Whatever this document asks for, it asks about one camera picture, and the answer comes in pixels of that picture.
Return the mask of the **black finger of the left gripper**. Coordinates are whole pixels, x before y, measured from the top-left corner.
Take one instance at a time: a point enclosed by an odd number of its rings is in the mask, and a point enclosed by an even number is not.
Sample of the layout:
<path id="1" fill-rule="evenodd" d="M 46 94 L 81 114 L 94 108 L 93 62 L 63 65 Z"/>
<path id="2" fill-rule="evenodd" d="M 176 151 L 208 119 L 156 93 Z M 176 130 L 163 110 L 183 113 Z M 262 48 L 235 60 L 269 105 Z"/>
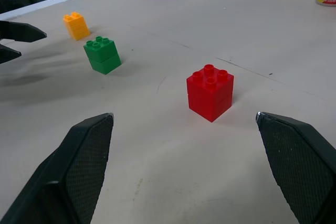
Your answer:
<path id="1" fill-rule="evenodd" d="M 0 40 L 35 42 L 46 37 L 47 34 L 45 32 L 33 25 L 0 20 Z"/>
<path id="2" fill-rule="evenodd" d="M 21 52 L 0 44 L 0 64 L 19 58 L 21 55 Z"/>

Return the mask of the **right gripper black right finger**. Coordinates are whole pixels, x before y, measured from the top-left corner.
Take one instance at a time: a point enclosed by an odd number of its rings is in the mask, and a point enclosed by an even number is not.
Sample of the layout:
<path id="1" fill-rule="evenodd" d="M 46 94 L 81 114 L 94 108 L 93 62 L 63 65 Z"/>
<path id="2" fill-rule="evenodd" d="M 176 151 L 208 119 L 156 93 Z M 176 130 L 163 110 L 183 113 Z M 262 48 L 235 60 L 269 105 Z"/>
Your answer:
<path id="1" fill-rule="evenodd" d="M 258 112 L 272 175 L 299 224 L 336 224 L 336 149 L 310 124 Z"/>

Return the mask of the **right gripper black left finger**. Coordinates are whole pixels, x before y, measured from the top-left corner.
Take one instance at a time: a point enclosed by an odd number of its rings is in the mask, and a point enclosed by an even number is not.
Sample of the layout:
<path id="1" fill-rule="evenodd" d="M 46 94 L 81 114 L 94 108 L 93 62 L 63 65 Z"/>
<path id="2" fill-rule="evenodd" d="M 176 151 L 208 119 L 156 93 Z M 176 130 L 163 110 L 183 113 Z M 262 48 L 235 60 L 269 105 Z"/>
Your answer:
<path id="1" fill-rule="evenodd" d="M 114 117 L 74 125 L 34 171 L 0 224 L 91 224 L 103 186 Z"/>

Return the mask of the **orange toy brick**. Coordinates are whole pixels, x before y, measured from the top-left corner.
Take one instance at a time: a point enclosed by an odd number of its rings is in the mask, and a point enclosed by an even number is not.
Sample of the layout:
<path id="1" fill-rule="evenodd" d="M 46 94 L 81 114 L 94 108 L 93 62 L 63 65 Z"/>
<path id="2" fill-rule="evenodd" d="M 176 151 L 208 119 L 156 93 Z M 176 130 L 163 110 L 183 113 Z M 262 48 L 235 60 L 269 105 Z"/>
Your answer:
<path id="1" fill-rule="evenodd" d="M 64 15 L 63 22 L 70 37 L 74 40 L 81 40 L 90 35 L 90 31 L 84 17 L 78 12 L 72 12 L 70 15 Z"/>

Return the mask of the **green toy brick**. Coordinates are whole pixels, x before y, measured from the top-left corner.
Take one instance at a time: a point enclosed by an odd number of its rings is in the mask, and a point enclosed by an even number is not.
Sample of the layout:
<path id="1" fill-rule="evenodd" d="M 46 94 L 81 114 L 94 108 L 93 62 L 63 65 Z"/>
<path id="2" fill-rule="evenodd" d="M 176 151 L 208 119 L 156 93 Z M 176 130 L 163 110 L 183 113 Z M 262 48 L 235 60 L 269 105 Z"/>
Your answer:
<path id="1" fill-rule="evenodd" d="M 83 48 L 92 69 L 99 73 L 108 74 L 122 64 L 114 41 L 107 37 L 88 40 Z"/>

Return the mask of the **red toy brick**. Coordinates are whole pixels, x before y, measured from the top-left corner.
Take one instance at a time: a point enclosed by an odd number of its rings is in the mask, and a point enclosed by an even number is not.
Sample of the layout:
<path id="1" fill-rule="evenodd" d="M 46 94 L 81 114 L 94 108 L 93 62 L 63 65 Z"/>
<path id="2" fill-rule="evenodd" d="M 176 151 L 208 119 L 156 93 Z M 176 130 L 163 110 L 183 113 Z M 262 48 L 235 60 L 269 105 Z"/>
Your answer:
<path id="1" fill-rule="evenodd" d="M 189 108 L 214 122 L 233 102 L 234 76 L 212 64 L 193 72 L 186 79 Z"/>

